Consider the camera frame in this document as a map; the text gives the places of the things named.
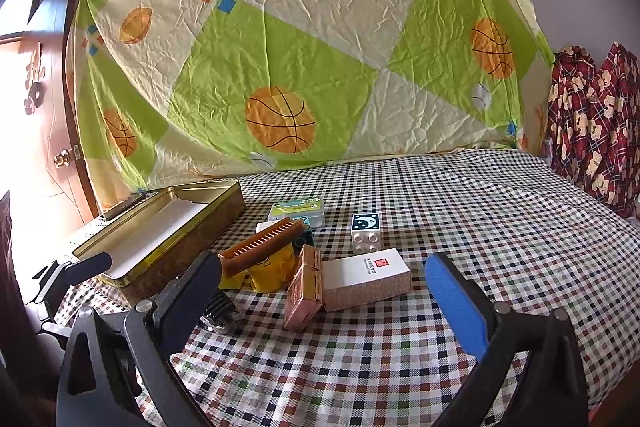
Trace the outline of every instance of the gold tin box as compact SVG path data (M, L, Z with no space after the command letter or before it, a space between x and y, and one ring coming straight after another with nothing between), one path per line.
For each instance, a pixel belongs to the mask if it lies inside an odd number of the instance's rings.
M131 237L145 228L145 223L158 219L162 210L169 205L192 205L188 217L175 231L152 248L143 251L138 257L121 267L126 272L116 276L103 273L98 279L118 290L130 306L141 299L159 293L172 279L183 273L196 259L198 254L209 248L217 238L242 214L245 209L240 184L235 180L216 180L210 182L175 185L162 188L143 203L124 212L91 239L77 247L73 254L78 259L91 257L101 251L116 251L119 245L131 240Z

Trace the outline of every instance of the red plaid clothing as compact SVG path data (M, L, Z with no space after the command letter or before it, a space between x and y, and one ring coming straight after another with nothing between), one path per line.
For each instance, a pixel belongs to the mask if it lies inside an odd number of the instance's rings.
M551 168L620 216L640 192L636 56L616 42L602 67L573 46L556 54L549 92Z

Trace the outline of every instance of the gold door knob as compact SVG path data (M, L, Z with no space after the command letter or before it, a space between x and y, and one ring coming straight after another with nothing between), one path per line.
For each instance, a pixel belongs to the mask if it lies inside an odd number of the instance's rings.
M56 163L56 169L60 169L61 167L68 167L71 163L71 156L69 156L69 151L63 149L60 154L53 156L53 161Z

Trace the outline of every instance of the brown comb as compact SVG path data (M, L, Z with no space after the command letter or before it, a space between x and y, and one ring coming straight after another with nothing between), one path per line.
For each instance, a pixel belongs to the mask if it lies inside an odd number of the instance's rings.
M305 230L302 219L285 217L269 228L248 237L218 254L225 277L233 277L254 264L261 263L280 248L292 243Z

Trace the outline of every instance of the metal screw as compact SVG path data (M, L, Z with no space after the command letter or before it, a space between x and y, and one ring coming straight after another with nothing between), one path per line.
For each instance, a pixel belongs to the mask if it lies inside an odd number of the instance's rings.
M89 306L82 306L82 308L78 310L78 317L80 317L81 319L85 319L88 316L90 316L93 312L94 312L93 308Z
M504 301L495 301L494 310L500 315L506 315L511 311L511 306L509 306L509 304Z
M156 307L156 304L149 299L143 299L138 304L136 304L136 311L140 313L148 313L152 309Z
M566 321L569 319L569 314L564 311L564 308L558 308L557 310L554 310L554 315L559 321Z

